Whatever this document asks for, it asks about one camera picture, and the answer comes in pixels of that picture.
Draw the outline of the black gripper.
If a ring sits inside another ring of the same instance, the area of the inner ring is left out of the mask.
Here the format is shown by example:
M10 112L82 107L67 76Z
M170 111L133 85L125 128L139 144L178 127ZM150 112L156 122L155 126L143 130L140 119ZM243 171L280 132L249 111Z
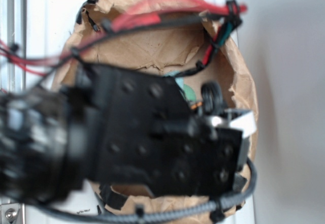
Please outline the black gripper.
M154 196L220 196L232 190L255 133L250 110L223 104L216 82L192 109L172 77L104 64L85 68L86 178L143 185Z

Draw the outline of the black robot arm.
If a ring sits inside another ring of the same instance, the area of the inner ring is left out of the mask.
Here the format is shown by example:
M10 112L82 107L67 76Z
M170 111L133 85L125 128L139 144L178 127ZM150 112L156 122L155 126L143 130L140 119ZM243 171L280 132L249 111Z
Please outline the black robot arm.
M74 86L1 96L1 193L28 203L65 198L84 179L144 186L153 197L242 202L250 110L228 108L216 82L192 109L173 77L82 67Z

